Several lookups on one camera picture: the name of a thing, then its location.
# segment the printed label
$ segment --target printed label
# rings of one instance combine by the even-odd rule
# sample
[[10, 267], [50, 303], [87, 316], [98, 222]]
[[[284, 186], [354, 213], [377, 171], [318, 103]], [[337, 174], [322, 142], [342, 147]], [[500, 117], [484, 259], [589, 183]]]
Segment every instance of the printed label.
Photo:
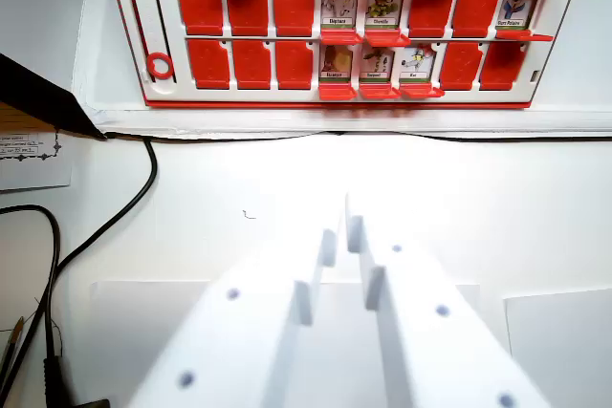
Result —
[[357, 15], [357, 0], [321, 0], [321, 27], [353, 28]]
[[367, 29], [397, 29], [400, 25], [402, 0], [368, 0], [365, 14]]
[[427, 43], [405, 47], [400, 83], [429, 83], [435, 59], [436, 52]]
[[499, 30], [522, 30], [529, 27], [537, 0], [503, 0], [496, 28]]
[[353, 53], [342, 45], [321, 46], [319, 60], [319, 80], [348, 82], [351, 81]]
[[391, 80], [393, 68], [393, 51], [388, 48], [363, 46], [360, 68], [360, 82], [386, 83]]

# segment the white table surface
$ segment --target white table surface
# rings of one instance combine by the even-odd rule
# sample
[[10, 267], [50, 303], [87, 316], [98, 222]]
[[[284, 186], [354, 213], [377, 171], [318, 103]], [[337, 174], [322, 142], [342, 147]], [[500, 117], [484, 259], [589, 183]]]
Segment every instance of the white table surface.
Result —
[[[130, 200], [149, 173], [139, 141], [72, 142], [71, 186], [0, 195], [2, 207], [49, 207], [62, 228], [63, 254]], [[347, 190], [402, 206], [406, 230], [438, 255], [450, 278], [480, 286], [481, 315], [507, 348], [505, 297], [612, 285], [612, 142], [318, 135], [154, 148], [160, 173], [151, 192], [55, 290], [55, 320], [79, 397], [79, 378], [96, 365], [82, 358], [91, 354], [83, 335], [94, 283], [214, 280], [241, 256], [265, 249], [292, 216], [315, 218]], [[34, 310], [51, 235], [44, 217], [11, 214], [0, 216], [0, 242], [2, 330]], [[326, 280], [358, 277], [355, 266], [340, 265]], [[9, 406], [44, 406], [42, 337]]]

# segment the pencil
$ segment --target pencil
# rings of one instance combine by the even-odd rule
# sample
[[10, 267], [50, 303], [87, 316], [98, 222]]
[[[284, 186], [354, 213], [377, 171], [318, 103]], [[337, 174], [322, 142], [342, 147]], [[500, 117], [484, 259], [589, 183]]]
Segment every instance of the pencil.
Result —
[[23, 330], [23, 316], [17, 321], [17, 325], [12, 329], [11, 336], [9, 337], [9, 343], [7, 344], [7, 348], [4, 351], [4, 355], [2, 357], [2, 369], [0, 370], [0, 389], [4, 385], [4, 380], [7, 377], [7, 373], [9, 372], [9, 368], [11, 367], [12, 355], [15, 352], [15, 348], [17, 347], [17, 341], [19, 341], [19, 336], [21, 335], [21, 331]]

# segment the red ring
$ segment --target red ring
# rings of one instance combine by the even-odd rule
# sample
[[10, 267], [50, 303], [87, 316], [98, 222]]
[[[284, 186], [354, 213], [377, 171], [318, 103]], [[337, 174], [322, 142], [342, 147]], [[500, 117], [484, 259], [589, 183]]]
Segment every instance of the red ring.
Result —
[[[155, 70], [155, 62], [153, 62], [155, 61], [155, 59], [160, 59], [165, 62], [168, 66], [168, 70], [163, 74], [161, 72], [157, 72]], [[172, 59], [170, 59], [167, 55], [159, 52], [152, 53], [146, 57], [146, 68], [150, 74], [152, 74], [156, 78], [159, 78], [160, 80], [167, 80], [171, 78], [174, 74], [174, 66], [172, 65]]]

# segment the power cord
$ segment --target power cord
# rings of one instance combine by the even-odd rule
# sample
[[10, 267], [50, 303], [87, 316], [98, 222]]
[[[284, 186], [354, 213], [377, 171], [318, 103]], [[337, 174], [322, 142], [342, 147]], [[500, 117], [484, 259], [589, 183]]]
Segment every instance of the power cord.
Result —
[[[151, 188], [155, 178], [157, 177], [158, 172], [158, 164], [157, 158], [155, 157], [155, 151], [151, 145], [151, 141], [149, 139], [144, 139], [144, 146], [146, 147], [146, 151], [149, 155], [149, 159], [151, 160], [151, 173], [149, 174], [149, 178], [147, 179], [144, 186], [141, 188], [136, 196], [126, 204], [122, 210], [120, 210], [117, 214], [115, 214], [110, 220], [108, 220], [104, 225], [102, 225], [94, 234], [92, 234], [84, 243], [78, 246], [75, 250], [73, 250], [61, 263], [57, 263], [59, 260], [59, 226], [57, 225], [57, 221], [55, 216], [46, 209], [45, 207], [35, 205], [35, 204], [26, 204], [24, 206], [12, 206], [6, 207], [4, 209], [0, 209], [0, 214], [6, 214], [9, 212], [17, 212], [21, 210], [36, 210], [42, 212], [49, 218], [49, 221], [52, 226], [52, 231], [54, 233], [54, 257], [52, 261], [52, 267], [49, 275], [49, 282], [47, 283], [47, 287], [40, 299], [40, 304], [36, 309], [34, 317], [32, 319], [32, 324], [28, 329], [28, 333], [23, 340], [23, 344], [19, 349], [19, 353], [15, 358], [14, 363], [12, 364], [11, 372], [7, 376], [4, 385], [2, 386], [2, 391], [0, 391], [0, 407], [3, 407], [9, 397], [9, 392], [11, 391], [12, 384], [19, 373], [19, 369], [21, 368], [21, 364], [28, 352], [28, 349], [32, 345], [32, 341], [34, 335], [36, 334], [36, 329], [38, 324], [40, 323], [40, 319], [43, 314], [45, 314], [45, 326], [47, 331], [47, 358], [45, 359], [45, 396], [47, 399], [47, 407], [48, 408], [71, 408], [74, 405], [70, 400], [70, 395], [66, 384], [64, 383], [64, 379], [61, 372], [61, 366], [59, 363], [59, 357], [55, 356], [54, 342], [53, 342], [53, 328], [52, 326], [47, 326], [47, 324], [52, 324], [51, 321], [51, 299], [54, 284], [57, 280], [57, 277], [61, 274], [61, 272], [80, 255], [87, 247], [93, 244], [104, 232], [106, 232], [111, 226], [113, 226], [116, 222], [118, 222], [125, 214], [127, 214], [146, 194], [146, 192]], [[49, 333], [51, 334], [51, 345], [49, 339]], [[88, 403], [85, 406], [92, 406], [95, 403], [99, 403], [99, 406], [110, 406], [108, 404], [108, 400], [101, 400], [100, 402], [94, 402], [92, 404]]]

